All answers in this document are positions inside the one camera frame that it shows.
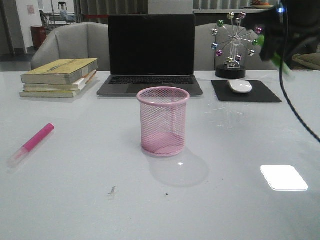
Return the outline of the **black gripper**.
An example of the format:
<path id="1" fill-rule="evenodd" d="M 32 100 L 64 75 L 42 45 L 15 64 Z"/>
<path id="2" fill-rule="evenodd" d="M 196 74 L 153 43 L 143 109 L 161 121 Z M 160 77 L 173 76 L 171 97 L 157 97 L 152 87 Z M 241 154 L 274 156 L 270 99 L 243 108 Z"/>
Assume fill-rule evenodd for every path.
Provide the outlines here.
<path id="1" fill-rule="evenodd" d="M 254 30 L 263 27 L 264 43 L 260 52 L 263 61 L 275 53 L 291 58 L 304 46 L 320 43 L 320 2 L 318 0 L 279 0 L 260 13 L 250 13 L 243 26 Z"/>

